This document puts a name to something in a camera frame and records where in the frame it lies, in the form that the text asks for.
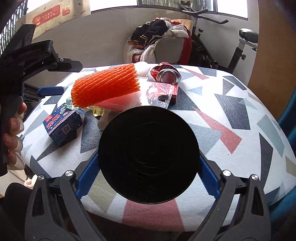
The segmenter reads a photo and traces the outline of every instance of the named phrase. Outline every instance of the metal railing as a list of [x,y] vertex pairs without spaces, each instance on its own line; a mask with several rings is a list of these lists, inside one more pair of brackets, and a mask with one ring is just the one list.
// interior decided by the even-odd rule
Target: metal railing
[[6,26],[2,30],[0,34],[0,55],[3,53],[5,47],[7,46],[8,42],[11,40],[12,36],[16,32],[15,24],[16,21],[26,14],[27,12],[27,2],[28,0],[24,0],[19,7],[16,9],[14,14],[8,20]]
[[[213,11],[213,1],[214,0],[191,0],[191,7],[199,11],[202,9],[208,9]],[[149,6],[162,6],[180,9],[178,3],[181,3],[181,0],[138,0],[139,6],[145,7]]]

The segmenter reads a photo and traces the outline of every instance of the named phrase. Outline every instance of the pink triangle pattern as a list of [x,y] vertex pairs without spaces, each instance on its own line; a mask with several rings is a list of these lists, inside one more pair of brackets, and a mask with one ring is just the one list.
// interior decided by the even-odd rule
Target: pink triangle pattern
[[203,74],[199,74],[197,72],[194,72],[192,70],[189,70],[189,69],[186,69],[187,71],[189,71],[190,73],[194,74],[195,76],[197,76],[198,78],[202,79],[202,80],[205,80],[205,79],[208,79],[209,77],[203,75]]
[[204,120],[205,122],[214,130],[218,130],[222,132],[220,137],[223,144],[232,154],[239,143],[241,142],[241,138],[235,134],[233,131],[229,130],[226,126],[222,125],[218,121],[214,120],[213,118],[209,117],[205,113],[201,112],[199,109],[192,107]]
[[160,204],[141,204],[127,200],[122,223],[158,231],[184,232],[181,215],[175,199]]

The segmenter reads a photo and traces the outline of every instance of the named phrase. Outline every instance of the window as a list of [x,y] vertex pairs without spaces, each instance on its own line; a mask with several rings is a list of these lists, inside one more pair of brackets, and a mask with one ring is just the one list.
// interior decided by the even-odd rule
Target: window
[[[50,0],[28,0],[28,11],[49,2]],[[190,0],[191,7],[196,11],[208,9],[209,13],[248,18],[247,0]],[[91,12],[99,12],[101,9],[117,7],[154,7],[180,11],[178,3],[181,0],[89,0]]]
[[137,6],[137,0],[89,0],[89,7],[92,11],[113,7]]
[[247,0],[216,0],[217,12],[248,18]]

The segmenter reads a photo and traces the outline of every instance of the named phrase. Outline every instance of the blue chair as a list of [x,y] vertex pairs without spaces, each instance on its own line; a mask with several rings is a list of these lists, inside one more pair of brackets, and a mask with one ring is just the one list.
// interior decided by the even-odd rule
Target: blue chair
[[296,150],[296,88],[292,94],[292,97],[278,121],[281,129],[285,133],[292,150],[295,153]]
[[[281,129],[288,138],[288,141],[296,155],[296,88],[292,97],[278,121]],[[296,187],[294,187],[283,199],[269,207],[271,229],[277,232],[291,215],[295,216],[296,211]]]

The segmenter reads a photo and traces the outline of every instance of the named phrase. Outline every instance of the pile of clothes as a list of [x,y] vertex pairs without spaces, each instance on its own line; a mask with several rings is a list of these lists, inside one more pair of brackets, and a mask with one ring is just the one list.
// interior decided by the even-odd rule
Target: pile of clothes
[[179,22],[171,22],[169,18],[156,18],[152,22],[137,27],[127,40],[124,50],[124,62],[136,63],[144,61],[154,64],[154,48],[156,44],[169,37],[184,38],[181,57],[177,63],[171,64],[187,65],[191,52],[190,31]]

